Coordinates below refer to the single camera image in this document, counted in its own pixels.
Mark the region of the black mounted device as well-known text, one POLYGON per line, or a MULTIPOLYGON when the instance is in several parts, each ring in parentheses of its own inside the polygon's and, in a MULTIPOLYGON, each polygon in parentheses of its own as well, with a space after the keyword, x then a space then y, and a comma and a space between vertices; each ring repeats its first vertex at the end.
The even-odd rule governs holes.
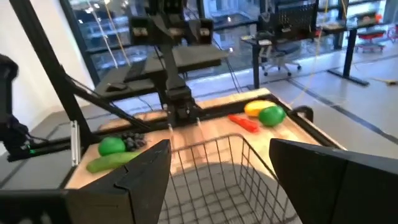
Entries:
POLYGON ((31 135, 26 125, 12 113, 12 82, 19 66, 11 58, 0 54, 0 142, 8 152, 9 162, 67 150, 67 139, 50 141, 31 135))

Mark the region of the round green fruit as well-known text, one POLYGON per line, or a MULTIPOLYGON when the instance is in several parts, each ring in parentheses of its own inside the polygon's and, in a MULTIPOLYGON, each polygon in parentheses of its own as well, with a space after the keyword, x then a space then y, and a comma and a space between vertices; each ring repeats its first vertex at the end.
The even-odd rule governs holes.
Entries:
POLYGON ((259 112, 258 120, 267 127, 274 127, 283 122, 285 111, 280 106, 270 106, 259 112))

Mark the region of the green lime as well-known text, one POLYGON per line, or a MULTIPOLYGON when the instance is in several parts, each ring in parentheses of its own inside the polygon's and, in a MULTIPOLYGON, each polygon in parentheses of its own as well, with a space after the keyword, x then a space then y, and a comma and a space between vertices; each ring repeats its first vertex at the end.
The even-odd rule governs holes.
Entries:
POLYGON ((98 152, 100 156, 126 152, 126 145, 121 138, 106 137, 99 143, 98 152))

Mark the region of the black computer mouse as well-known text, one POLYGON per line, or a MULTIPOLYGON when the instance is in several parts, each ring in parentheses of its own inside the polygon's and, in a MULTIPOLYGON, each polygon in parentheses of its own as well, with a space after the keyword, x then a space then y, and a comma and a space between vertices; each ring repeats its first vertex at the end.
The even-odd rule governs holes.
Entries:
POLYGON ((107 92, 124 91, 127 90, 125 83, 108 83, 107 92))

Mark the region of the yellow lemon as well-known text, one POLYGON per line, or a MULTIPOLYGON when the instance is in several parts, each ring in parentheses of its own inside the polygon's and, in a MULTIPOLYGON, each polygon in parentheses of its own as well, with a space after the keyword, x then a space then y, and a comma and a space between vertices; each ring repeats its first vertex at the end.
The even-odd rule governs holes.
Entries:
POLYGON ((268 107, 276 104, 267 100, 254 100, 247 103, 244 107, 244 113, 249 117, 258 117, 259 113, 268 107))

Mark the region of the black wire basket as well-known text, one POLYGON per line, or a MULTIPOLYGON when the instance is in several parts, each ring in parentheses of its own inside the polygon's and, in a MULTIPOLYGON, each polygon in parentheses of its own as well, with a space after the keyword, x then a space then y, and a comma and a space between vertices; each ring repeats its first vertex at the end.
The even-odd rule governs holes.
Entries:
POLYGON ((268 171, 279 183, 271 163, 262 158, 250 143, 238 134, 220 136, 174 150, 170 175, 184 168, 199 168, 210 163, 253 166, 256 170, 268 171))

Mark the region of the green cucumber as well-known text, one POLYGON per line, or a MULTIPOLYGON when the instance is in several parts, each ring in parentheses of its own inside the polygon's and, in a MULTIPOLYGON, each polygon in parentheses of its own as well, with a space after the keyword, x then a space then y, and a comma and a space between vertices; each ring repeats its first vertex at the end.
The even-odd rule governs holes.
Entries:
POLYGON ((92 174, 115 169, 119 166, 125 165, 140 154, 140 152, 118 152, 114 154, 109 154, 107 156, 101 156, 97 159, 90 161, 86 165, 86 169, 92 174))

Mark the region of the black frame foot bracket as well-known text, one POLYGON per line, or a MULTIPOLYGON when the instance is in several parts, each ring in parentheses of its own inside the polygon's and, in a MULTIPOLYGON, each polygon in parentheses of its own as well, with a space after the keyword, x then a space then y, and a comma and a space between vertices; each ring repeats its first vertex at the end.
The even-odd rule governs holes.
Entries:
POLYGON ((303 115, 303 117, 309 120, 311 123, 313 122, 314 112, 309 106, 298 106, 292 109, 291 113, 295 115, 303 115))

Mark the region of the black keyboard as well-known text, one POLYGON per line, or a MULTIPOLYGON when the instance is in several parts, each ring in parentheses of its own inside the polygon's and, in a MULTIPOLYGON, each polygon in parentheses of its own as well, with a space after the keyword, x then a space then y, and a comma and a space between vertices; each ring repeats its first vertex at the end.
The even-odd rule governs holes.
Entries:
POLYGON ((143 75, 145 66, 146 60, 134 62, 124 78, 124 83, 145 79, 145 75, 143 75))

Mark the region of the black pegboard desk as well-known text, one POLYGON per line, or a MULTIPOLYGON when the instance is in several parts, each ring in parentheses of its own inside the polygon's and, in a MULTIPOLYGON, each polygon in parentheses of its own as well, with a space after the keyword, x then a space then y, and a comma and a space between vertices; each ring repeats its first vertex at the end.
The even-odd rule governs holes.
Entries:
POLYGON ((265 0, 265 11, 260 13, 256 33, 241 37, 252 47, 252 70, 254 88, 260 87, 259 51, 268 45, 312 39, 316 36, 316 21, 319 0, 265 0))

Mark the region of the dark grey side desk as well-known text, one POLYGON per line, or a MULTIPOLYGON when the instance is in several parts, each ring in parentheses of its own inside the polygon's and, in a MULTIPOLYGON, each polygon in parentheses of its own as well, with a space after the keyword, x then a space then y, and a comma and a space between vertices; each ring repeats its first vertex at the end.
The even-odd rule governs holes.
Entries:
MULTIPOLYGON (((228 56, 214 45, 178 46, 173 49, 173 55, 179 73, 219 66, 221 60, 228 56)), ((97 84, 95 92, 111 101, 155 93, 156 84, 152 80, 164 74, 159 59, 155 53, 152 53, 146 58, 142 75, 127 83, 129 88, 123 91, 108 91, 109 84, 122 83, 128 71, 129 67, 111 69, 97 84)))

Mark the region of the red chili pepper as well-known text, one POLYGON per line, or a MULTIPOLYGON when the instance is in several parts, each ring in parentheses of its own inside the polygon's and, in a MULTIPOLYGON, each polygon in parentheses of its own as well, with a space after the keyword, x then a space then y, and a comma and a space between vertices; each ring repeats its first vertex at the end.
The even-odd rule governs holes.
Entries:
POLYGON ((240 117, 235 114, 229 114, 227 115, 227 117, 230 121, 238 124, 240 127, 244 128, 246 131, 249 131, 250 133, 256 133, 259 131, 259 126, 254 121, 240 117))

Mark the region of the black standing desk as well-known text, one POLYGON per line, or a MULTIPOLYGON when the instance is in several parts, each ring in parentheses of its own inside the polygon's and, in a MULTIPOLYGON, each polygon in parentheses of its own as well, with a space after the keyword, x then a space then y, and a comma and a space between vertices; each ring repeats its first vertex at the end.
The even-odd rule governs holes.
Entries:
POLYGON ((343 66, 343 71, 339 72, 336 68, 335 69, 329 69, 327 70, 328 73, 332 75, 336 75, 339 78, 351 81, 355 84, 361 85, 361 86, 368 86, 369 82, 354 76, 350 75, 351 71, 351 64, 353 60, 353 54, 354 54, 354 48, 356 45, 356 36, 358 33, 358 29, 361 28, 367 28, 371 27, 372 24, 348 24, 348 25, 343 25, 342 23, 338 25, 321 25, 320 27, 322 28, 322 34, 339 34, 345 31, 349 32, 348 35, 348 45, 346 48, 346 55, 345 55, 345 63, 343 66))

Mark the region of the office chair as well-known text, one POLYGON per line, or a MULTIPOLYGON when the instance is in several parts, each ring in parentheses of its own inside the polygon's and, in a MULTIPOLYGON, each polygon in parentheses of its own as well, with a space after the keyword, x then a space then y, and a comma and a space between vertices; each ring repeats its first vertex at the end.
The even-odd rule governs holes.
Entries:
POLYGON ((287 76, 291 77, 292 72, 288 65, 295 65, 297 70, 301 70, 301 64, 290 59, 290 56, 300 50, 300 45, 295 42, 287 42, 284 44, 268 45, 261 47, 259 51, 259 65, 263 70, 263 75, 268 76, 268 71, 272 68, 280 71, 282 68, 287 72, 287 76))

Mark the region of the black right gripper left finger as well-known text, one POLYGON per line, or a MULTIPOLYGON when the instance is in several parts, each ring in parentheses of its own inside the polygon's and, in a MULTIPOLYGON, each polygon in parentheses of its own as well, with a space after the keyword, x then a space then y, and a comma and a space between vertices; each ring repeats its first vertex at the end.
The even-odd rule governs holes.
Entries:
POLYGON ((171 157, 163 139, 110 172, 91 174, 84 159, 67 184, 71 224, 157 224, 171 157))

